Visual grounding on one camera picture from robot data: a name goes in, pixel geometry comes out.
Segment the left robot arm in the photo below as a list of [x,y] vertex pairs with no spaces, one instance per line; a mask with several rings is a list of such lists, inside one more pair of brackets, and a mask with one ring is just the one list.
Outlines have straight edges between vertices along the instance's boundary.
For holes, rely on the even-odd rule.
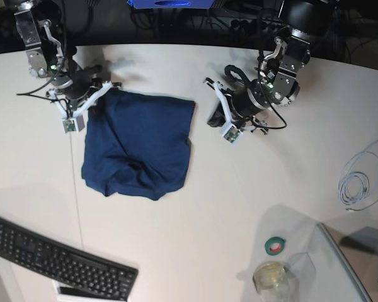
[[300,90],[297,73],[309,62],[312,43],[327,34],[334,8],[334,1],[284,1],[278,13],[284,26],[267,33],[260,42],[255,79],[235,65],[225,66],[224,73],[240,86],[236,91],[205,79],[225,98],[207,124],[221,128],[230,121],[239,130],[251,124],[268,133],[272,127],[259,120],[258,114],[269,109],[276,113],[278,107],[294,102]]

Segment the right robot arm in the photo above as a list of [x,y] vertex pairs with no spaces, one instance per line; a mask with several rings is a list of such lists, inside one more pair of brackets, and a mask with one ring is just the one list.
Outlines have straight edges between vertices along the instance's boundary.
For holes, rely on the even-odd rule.
[[73,59],[77,49],[69,40],[65,1],[5,1],[13,12],[17,32],[22,39],[30,72],[46,79],[40,87],[19,93],[34,96],[52,85],[70,101],[80,101],[93,88],[93,76],[99,65],[81,68]]

